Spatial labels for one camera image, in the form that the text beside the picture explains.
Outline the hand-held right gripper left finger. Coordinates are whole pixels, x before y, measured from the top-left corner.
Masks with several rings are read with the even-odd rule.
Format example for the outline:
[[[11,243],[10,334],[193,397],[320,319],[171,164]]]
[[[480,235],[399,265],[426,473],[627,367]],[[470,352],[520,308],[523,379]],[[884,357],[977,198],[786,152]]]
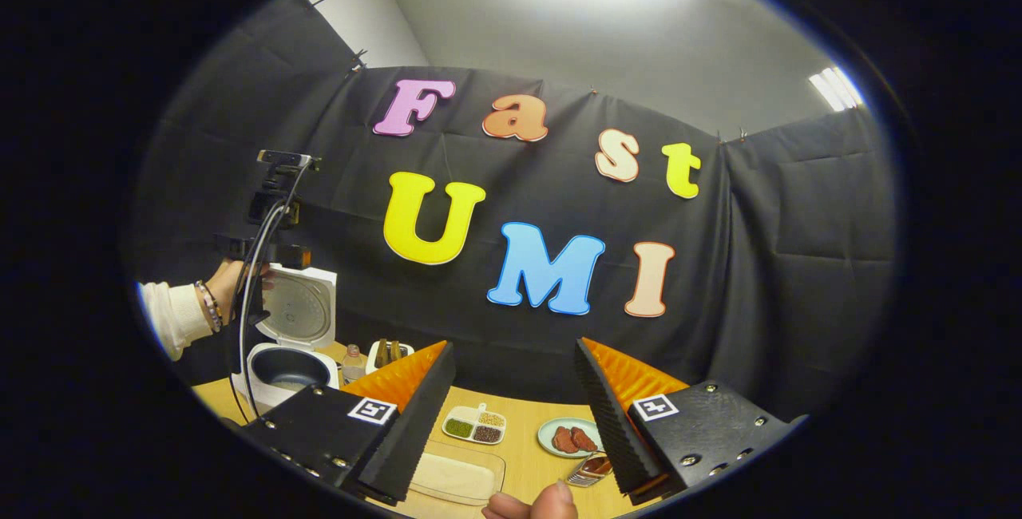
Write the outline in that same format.
[[[405,501],[456,374],[455,346],[439,341],[335,389],[309,385],[240,436],[328,489]]]

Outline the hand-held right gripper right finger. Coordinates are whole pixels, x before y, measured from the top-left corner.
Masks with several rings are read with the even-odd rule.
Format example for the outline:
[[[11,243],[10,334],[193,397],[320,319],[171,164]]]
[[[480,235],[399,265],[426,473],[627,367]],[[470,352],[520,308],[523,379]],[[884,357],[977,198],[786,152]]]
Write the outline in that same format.
[[[719,482],[807,420],[774,416],[714,378],[683,383],[588,338],[576,341],[574,370],[618,489],[635,505]]]

